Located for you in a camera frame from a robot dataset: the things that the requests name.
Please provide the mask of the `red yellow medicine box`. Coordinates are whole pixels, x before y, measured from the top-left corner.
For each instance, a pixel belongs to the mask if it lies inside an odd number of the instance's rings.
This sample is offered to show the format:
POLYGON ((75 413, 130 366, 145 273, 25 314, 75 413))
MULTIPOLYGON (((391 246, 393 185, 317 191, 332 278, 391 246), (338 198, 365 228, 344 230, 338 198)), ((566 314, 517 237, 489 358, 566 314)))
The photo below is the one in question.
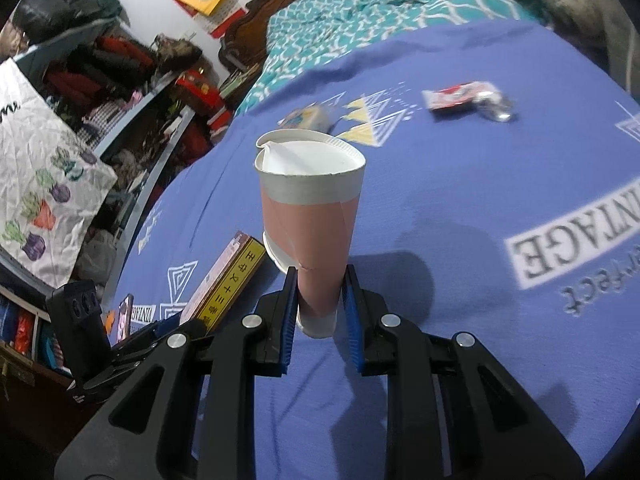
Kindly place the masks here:
POLYGON ((265 246, 242 231, 235 233, 180 314, 180 324, 199 320, 216 330, 265 259, 265 246))

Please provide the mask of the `pink paper cup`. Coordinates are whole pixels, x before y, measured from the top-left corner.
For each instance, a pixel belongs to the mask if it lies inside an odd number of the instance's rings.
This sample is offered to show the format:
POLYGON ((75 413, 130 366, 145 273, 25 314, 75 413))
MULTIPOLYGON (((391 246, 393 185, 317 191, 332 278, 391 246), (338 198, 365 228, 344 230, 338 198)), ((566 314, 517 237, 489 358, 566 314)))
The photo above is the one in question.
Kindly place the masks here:
POLYGON ((256 141, 262 240, 279 269, 297 271, 296 322, 332 336, 367 161, 336 136, 279 129, 256 141))

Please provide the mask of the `red silver candy wrapper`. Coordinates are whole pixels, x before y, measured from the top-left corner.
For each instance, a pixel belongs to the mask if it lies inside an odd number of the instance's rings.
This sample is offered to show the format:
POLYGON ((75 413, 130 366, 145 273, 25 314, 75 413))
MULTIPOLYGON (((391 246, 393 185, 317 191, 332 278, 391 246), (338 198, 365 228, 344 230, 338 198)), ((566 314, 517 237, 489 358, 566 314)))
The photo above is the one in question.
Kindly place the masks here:
POLYGON ((493 122, 515 117, 513 102, 488 81, 469 81, 439 90, 423 90, 426 109, 438 118, 477 113, 493 122))

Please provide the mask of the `white plant-print bag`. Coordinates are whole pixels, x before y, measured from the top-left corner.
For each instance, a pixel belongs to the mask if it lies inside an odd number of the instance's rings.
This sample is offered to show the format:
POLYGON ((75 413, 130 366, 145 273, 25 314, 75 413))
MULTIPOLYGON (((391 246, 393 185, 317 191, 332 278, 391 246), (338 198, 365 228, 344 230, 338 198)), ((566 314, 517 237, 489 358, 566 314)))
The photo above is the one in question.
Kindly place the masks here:
POLYGON ((57 288, 117 181, 13 60, 1 64, 1 247, 57 288))

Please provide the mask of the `grey cluttered shelf unit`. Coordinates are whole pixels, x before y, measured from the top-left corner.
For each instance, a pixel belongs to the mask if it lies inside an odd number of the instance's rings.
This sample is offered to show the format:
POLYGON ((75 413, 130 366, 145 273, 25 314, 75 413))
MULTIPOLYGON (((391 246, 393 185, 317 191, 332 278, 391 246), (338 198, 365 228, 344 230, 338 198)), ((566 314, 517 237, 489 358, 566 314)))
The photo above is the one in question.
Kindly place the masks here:
MULTIPOLYGON (((117 176, 68 282, 107 283, 116 242, 139 197, 160 192, 157 178, 204 155, 231 120, 226 103, 215 115, 201 116, 176 96, 175 81, 185 70, 207 78, 198 47, 164 35, 142 44, 122 28, 121 16, 118 0, 20 0, 1 33, 1 64, 13 60, 117 176)), ((1 247, 3 296, 40 309, 53 289, 1 247)))

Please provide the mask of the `red gift box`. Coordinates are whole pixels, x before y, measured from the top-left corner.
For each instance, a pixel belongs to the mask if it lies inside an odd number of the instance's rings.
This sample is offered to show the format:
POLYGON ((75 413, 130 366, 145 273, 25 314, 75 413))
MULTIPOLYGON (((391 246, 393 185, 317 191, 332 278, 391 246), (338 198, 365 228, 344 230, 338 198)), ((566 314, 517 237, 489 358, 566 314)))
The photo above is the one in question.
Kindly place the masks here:
POLYGON ((215 86, 198 70, 185 70, 175 81, 177 98, 201 116, 213 116, 224 108, 215 86))

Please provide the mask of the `carved wooden headboard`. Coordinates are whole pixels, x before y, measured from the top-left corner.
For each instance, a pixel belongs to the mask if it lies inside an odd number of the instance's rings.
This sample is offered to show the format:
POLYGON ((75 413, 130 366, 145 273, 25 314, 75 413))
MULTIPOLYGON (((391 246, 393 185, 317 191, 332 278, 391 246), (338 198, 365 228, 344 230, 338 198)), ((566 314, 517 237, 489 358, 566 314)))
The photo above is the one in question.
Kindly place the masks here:
POLYGON ((229 73, 262 65, 267 57, 267 28, 273 14, 295 0, 250 0, 246 14, 230 25, 220 40, 218 58, 229 73))

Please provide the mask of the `teal patterned quilt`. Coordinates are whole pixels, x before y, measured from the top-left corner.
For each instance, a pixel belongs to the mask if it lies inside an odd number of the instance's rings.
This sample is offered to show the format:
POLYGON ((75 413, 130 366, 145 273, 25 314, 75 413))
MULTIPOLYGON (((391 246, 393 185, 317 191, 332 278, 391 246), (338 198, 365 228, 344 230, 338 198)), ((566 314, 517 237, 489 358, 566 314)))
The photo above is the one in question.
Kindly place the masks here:
POLYGON ((495 18, 546 21, 534 0, 295 0, 268 20, 266 62, 238 112, 306 70, 400 32, 495 18))

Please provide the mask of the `checked grey blanket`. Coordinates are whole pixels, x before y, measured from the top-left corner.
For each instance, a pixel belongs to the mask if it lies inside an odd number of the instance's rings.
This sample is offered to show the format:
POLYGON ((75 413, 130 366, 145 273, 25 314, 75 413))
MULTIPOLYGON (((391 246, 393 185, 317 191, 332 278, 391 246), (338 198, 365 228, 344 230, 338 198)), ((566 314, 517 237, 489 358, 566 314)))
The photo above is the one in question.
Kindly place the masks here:
POLYGON ((549 27, 638 99, 638 0, 516 1, 538 6, 549 27))

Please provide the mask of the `red wall calendar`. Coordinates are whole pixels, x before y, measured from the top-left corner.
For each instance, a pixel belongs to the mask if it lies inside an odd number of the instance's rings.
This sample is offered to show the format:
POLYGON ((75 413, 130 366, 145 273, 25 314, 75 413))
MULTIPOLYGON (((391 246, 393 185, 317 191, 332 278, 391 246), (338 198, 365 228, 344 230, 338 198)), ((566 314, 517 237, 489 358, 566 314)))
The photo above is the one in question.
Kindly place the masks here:
POLYGON ((174 0, 209 37, 221 39, 247 14, 240 0, 174 0))

